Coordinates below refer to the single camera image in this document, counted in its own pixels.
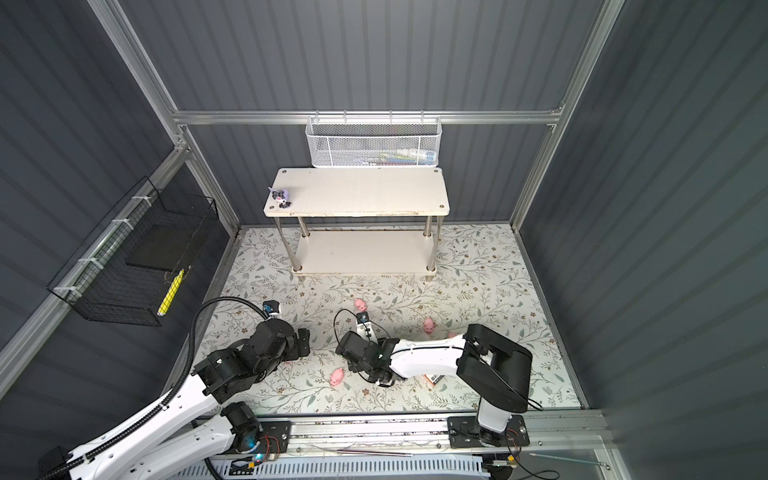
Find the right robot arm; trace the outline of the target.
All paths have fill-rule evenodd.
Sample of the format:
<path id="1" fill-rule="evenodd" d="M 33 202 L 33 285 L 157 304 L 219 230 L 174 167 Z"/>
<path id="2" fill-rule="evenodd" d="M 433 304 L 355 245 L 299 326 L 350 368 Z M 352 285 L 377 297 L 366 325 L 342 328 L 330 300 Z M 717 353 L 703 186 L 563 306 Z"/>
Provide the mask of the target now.
<path id="1" fill-rule="evenodd" d="M 502 435 L 514 414 L 539 403 L 530 396 L 533 354 L 526 347 L 481 325 L 443 340 L 369 340 L 349 331 L 335 353 L 355 373 L 378 386 L 418 376 L 456 377 L 480 397 L 476 423 L 482 433 Z"/>

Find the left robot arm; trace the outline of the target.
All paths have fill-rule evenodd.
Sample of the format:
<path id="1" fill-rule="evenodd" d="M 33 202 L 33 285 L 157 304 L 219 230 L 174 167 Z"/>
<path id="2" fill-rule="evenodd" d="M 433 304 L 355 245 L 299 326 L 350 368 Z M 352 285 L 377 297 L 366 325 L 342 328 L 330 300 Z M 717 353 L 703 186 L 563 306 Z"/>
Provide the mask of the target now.
<path id="1" fill-rule="evenodd" d="M 215 350 L 194 363 L 197 324 L 204 311 L 221 302 L 234 302 L 261 318 L 254 333 Z M 190 325 L 184 360 L 185 374 L 170 390 L 112 430 L 69 452 L 60 448 L 39 462 L 40 479 L 115 479 L 151 448 L 200 414 L 221 406 L 234 395 L 264 381 L 284 362 L 310 353 L 310 331 L 279 318 L 279 303 L 261 307 L 235 296 L 203 302 Z"/>

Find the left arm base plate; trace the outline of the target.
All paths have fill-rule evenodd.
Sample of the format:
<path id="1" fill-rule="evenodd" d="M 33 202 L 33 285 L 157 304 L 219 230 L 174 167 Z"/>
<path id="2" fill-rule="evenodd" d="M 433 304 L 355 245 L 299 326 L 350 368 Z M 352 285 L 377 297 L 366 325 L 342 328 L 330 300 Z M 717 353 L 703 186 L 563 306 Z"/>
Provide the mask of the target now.
<path id="1" fill-rule="evenodd" d="M 287 452 L 292 423 L 289 421 L 262 422 L 258 428 L 247 429 L 238 436 L 236 450 L 239 453 L 265 458 Z"/>

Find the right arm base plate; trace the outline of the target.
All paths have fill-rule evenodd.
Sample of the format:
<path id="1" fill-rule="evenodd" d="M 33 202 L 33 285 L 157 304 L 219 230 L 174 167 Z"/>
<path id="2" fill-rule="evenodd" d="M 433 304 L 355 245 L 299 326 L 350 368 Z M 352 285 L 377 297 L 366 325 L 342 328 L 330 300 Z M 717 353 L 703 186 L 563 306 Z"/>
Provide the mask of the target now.
<path id="1" fill-rule="evenodd" d="M 522 415 L 512 415 L 502 432 L 481 427 L 475 417 L 451 416 L 446 419 L 448 438 L 453 449 L 481 447 L 527 447 L 528 429 Z"/>

